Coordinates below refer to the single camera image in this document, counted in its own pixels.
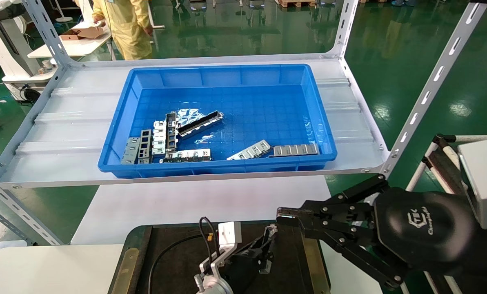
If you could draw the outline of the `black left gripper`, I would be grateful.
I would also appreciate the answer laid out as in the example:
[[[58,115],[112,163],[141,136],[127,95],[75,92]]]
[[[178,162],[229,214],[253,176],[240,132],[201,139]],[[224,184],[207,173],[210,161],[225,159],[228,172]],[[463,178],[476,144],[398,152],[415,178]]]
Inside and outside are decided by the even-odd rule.
[[[268,275],[270,273],[277,232],[277,225],[268,225],[262,236],[247,244],[241,251],[232,255],[228,262],[225,262],[220,273],[233,294],[243,294],[258,274]]]

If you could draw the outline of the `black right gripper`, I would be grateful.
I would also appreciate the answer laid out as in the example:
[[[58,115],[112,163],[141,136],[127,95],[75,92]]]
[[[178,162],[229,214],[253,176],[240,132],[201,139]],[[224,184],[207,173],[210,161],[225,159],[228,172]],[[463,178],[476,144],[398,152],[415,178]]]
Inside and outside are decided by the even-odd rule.
[[[370,196],[376,197],[368,203]],[[374,221],[380,243],[410,268],[452,274],[467,260],[478,222],[467,199],[445,192],[409,192],[389,188],[374,175],[326,200],[306,200],[299,208],[280,207],[279,225],[299,227],[308,239],[321,240],[387,288],[398,288],[405,270],[390,267],[331,226]]]

